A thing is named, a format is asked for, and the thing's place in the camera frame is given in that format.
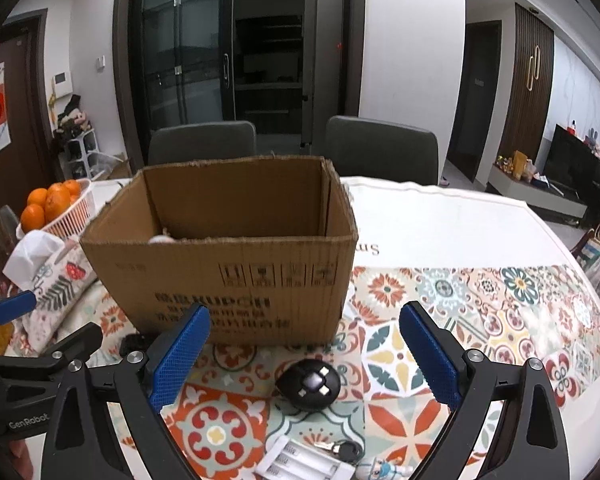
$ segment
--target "door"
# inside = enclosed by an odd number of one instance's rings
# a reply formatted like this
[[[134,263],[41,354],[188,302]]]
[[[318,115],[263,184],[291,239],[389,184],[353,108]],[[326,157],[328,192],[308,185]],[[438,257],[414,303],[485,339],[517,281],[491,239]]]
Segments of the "door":
[[[516,4],[516,57],[509,110],[498,155],[515,150],[536,160],[554,76],[554,32]]]
[[[254,124],[259,153],[300,150],[304,9],[305,0],[234,0],[236,118]]]
[[[466,27],[456,118],[446,158],[473,181],[489,132],[500,70],[502,22]]]
[[[322,153],[329,118],[340,111],[343,0],[305,0],[302,145]]]
[[[134,0],[134,107],[145,159],[156,130],[235,118],[232,1]]]
[[[0,206],[20,216],[30,191],[49,187],[54,175],[44,133],[36,126],[32,34],[26,28],[18,32],[0,43]]]

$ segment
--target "wooden door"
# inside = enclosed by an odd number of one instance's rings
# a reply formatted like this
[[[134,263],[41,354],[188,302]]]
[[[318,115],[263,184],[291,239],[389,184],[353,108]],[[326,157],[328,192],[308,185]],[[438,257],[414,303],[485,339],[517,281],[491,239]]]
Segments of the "wooden door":
[[[45,134],[34,116],[38,108],[34,107],[30,70],[36,59],[32,34],[26,28],[19,32],[0,43],[9,137],[0,150],[0,206],[9,205],[18,216],[32,189],[54,182]]]
[[[516,56],[509,111],[498,154],[536,160],[554,75],[554,32],[516,4]]]
[[[469,23],[456,118],[446,154],[471,181],[480,165],[498,87],[502,22]]]

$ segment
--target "glass door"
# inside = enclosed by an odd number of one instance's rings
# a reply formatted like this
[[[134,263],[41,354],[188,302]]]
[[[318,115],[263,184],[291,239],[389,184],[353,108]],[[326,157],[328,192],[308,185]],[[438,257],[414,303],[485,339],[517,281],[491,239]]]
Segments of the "glass door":
[[[156,130],[235,118],[233,0],[136,4],[141,26],[132,44],[139,47],[143,95],[134,103],[146,158]]]

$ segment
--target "gold door handle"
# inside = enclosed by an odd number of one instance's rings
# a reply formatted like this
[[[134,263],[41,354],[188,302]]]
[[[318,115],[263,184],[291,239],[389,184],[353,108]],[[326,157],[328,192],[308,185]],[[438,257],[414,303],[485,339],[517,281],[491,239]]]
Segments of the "gold door handle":
[[[534,56],[529,58],[529,67],[526,70],[526,89],[530,92],[534,89],[534,72],[533,72]]]
[[[535,64],[536,64],[536,72],[534,73],[534,79],[538,79],[540,77],[540,47],[536,45],[536,51],[534,52]]]

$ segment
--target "tv stand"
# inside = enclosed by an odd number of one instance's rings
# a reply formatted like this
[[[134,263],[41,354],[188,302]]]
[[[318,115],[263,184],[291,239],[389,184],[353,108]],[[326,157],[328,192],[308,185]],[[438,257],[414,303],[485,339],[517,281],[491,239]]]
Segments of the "tv stand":
[[[552,218],[559,216],[582,220],[587,211],[587,205],[578,198],[576,190],[563,186],[560,189],[563,193],[561,194],[552,187],[540,189],[514,179],[495,164],[491,167],[488,184],[487,191],[522,200],[541,217],[545,216],[542,213],[546,211]]]

